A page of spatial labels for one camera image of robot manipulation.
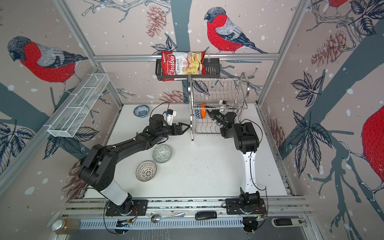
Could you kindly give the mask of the orange plastic bowl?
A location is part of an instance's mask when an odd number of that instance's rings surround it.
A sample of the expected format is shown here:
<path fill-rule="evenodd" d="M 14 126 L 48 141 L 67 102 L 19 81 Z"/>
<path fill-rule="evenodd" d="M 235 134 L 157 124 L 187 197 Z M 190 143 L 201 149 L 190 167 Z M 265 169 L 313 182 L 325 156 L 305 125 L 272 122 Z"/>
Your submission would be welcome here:
<path fill-rule="evenodd" d="M 202 119 L 205 119 L 206 118 L 206 104 L 204 103 L 204 104 L 202 104 L 201 106 L 200 106 L 200 113 L 201 113 L 201 118 Z"/>

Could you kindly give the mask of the blue triangle pattern bowl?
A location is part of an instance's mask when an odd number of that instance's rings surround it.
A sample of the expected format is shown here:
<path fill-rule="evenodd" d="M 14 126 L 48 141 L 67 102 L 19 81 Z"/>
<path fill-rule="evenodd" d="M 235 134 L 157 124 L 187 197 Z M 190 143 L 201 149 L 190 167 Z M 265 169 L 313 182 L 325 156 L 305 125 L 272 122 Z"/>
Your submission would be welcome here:
<path fill-rule="evenodd" d="M 166 142 L 168 140 L 168 138 L 169 137 L 161 137 L 161 138 L 159 138 L 157 144 L 162 144 L 162 143 Z"/>

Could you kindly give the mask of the stainless steel dish rack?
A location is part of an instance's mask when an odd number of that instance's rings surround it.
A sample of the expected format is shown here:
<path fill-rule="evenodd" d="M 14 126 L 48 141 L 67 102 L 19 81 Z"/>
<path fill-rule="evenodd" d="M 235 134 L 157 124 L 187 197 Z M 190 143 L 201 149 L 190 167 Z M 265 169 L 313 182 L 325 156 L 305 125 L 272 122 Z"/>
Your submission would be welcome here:
<path fill-rule="evenodd" d="M 234 78 L 192 78 L 188 75 L 188 94 L 191 114 L 191 139 L 196 135 L 219 135 L 220 126 L 207 114 L 207 110 L 235 112 L 236 123 L 241 121 L 244 110 L 248 108 L 250 82 L 245 73 Z M 219 101 L 225 100 L 228 107 L 220 108 Z M 206 118 L 196 119 L 195 109 L 206 104 Z"/>

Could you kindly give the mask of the red patterned bowl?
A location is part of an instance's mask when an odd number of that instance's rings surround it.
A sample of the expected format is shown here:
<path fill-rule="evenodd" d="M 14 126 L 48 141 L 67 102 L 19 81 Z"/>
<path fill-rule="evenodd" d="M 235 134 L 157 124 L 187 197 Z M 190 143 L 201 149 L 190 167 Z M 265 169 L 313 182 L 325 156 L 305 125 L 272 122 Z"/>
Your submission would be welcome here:
<path fill-rule="evenodd" d="M 195 109 L 196 119 L 202 119 L 202 114 L 200 109 Z"/>

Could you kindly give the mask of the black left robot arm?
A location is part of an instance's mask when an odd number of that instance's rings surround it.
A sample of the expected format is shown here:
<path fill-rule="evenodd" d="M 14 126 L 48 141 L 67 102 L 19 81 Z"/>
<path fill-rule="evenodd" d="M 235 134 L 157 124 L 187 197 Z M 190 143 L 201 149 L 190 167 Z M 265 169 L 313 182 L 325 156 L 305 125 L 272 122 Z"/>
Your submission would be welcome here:
<path fill-rule="evenodd" d="M 150 117 L 149 125 L 135 137 L 115 145 L 93 146 L 81 162 L 78 176 L 127 215 L 134 203 L 132 196 L 115 180 L 116 165 L 138 152 L 151 149 L 160 138 L 183 135 L 190 128 L 184 123 L 169 124 L 163 115 L 155 114 Z"/>

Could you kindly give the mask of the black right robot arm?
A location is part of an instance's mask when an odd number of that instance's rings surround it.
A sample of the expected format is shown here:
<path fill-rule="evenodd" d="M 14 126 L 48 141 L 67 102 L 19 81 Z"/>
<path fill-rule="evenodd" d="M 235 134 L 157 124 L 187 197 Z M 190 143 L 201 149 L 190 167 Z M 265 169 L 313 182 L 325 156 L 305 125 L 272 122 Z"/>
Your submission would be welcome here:
<path fill-rule="evenodd" d="M 258 214 L 267 216 L 268 208 L 260 197 L 260 192 L 267 189 L 260 189 L 256 184 L 256 152 L 261 141 L 254 129 L 253 123 L 236 123 L 237 114 L 235 112 L 224 114 L 220 110 L 207 110 L 207 114 L 221 127 L 220 132 L 223 138 L 232 138 L 234 140 L 235 147 L 242 153 L 244 160 L 244 182 L 240 187 L 238 198 L 225 200 L 227 214 Z"/>

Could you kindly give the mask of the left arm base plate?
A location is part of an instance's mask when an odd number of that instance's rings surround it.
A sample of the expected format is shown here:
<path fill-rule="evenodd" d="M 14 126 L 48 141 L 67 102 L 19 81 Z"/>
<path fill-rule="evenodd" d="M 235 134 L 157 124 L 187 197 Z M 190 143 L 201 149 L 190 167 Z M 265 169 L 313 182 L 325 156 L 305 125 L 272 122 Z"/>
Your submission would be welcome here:
<path fill-rule="evenodd" d="M 107 217 L 145 216 L 148 207 L 148 200 L 127 200 L 118 206 L 108 201 L 105 215 Z"/>

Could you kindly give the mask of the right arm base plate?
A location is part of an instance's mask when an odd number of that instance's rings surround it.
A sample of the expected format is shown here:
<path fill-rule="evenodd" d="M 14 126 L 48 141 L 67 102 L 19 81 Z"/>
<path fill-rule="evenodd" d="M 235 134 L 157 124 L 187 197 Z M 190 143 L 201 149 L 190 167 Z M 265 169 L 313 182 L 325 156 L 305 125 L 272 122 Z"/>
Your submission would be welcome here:
<path fill-rule="evenodd" d="M 259 204 L 240 203 L 239 199 L 226 199 L 227 215 L 266 215 L 267 204 L 264 199 L 260 199 Z"/>

